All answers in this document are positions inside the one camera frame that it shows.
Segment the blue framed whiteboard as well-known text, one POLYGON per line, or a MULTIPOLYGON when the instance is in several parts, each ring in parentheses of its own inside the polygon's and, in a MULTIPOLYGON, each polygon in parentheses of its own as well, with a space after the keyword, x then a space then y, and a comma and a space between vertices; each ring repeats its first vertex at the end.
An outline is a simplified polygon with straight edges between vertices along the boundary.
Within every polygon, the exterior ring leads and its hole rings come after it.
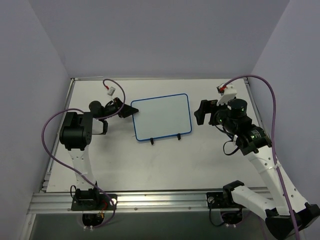
POLYGON ((139 142, 177 137, 192 132, 189 97, 185 93, 133 100, 138 109, 132 116, 135 138, 139 142))

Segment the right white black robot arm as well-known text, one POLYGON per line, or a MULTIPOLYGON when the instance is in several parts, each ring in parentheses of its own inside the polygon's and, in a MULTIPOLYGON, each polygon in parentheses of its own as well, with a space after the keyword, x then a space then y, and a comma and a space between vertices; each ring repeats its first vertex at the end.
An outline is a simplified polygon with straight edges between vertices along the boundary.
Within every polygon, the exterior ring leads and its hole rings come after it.
POLYGON ((220 132, 230 137, 236 150, 248 159, 265 183, 272 199, 249 189, 239 180, 222 188, 221 203, 226 207, 242 206, 264 220, 269 232, 284 240, 310 226, 319 216, 317 204, 310 204, 294 186, 278 160, 273 157, 272 141, 265 131, 252 123, 247 115, 247 102, 234 98, 219 105, 217 100, 202 100, 194 116, 203 125, 210 114, 209 124, 221 125, 220 132))

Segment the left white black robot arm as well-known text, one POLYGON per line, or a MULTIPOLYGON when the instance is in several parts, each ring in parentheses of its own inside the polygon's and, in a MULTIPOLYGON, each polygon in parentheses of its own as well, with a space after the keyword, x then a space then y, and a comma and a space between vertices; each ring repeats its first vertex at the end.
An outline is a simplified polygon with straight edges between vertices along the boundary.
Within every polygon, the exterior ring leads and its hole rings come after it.
POLYGON ((138 113, 135 107, 124 104, 119 98, 114 98, 103 106, 95 100, 89 104, 89 112, 68 112, 59 133, 59 141, 68 151, 72 167, 76 170, 76 184, 70 188, 73 211, 112 210, 113 203, 101 193, 96 186, 98 182, 93 174, 89 145, 93 135, 105 135, 108 122, 104 117, 117 114, 127 118, 138 113))

